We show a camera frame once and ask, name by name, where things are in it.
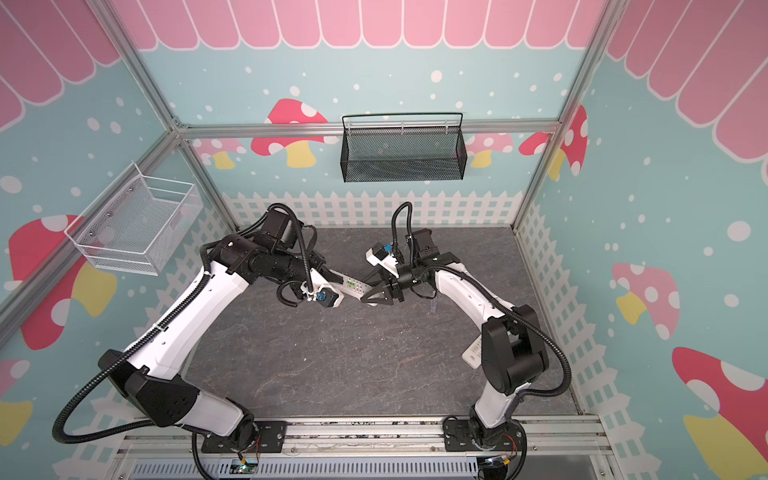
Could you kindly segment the white remote control back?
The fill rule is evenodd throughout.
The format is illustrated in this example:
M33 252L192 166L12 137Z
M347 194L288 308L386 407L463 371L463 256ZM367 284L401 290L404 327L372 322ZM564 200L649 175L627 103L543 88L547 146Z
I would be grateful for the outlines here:
M372 290L371 285L335 270L331 270L330 283L335 291L360 301Z

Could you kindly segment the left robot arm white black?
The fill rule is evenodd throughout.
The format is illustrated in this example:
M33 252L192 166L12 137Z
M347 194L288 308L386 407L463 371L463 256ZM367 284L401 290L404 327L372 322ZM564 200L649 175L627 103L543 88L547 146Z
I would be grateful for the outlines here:
M170 309L124 351L99 360L97 382L111 381L146 417L146 425L177 426L225 439L244 449L258 437L253 414L235 401L188 383L181 367L203 334L258 279L291 289L297 301L335 307L343 279L325 266L304 225L283 204L273 204L253 225L202 246L202 269Z

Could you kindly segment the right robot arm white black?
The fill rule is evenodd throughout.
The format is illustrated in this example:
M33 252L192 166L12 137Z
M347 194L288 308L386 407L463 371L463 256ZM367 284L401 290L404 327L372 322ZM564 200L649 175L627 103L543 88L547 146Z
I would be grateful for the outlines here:
M546 345L535 311L516 307L490 292L452 253L441 253L432 231L420 229L410 236L412 259L392 244L375 244L366 252L379 281L363 295L365 303L391 304L402 292L428 284L452 300L480 331L479 366L486 378L480 398L470 408L468 433L481 449L496 447L509 435L510 414L521 394L549 367Z

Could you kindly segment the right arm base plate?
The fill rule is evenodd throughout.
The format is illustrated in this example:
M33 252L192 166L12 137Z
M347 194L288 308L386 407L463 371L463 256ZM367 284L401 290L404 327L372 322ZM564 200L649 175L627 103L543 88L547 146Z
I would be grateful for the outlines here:
M448 416L442 421L444 447L448 452L524 452L527 436L522 424L503 420L497 427L486 427L474 417Z

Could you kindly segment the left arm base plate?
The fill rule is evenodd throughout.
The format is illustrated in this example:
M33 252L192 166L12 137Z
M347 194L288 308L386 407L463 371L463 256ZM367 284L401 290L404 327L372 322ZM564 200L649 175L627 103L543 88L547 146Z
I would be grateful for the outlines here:
M229 436L210 434L202 443L202 452L213 453L280 453L286 439L286 421L250 420L242 423Z

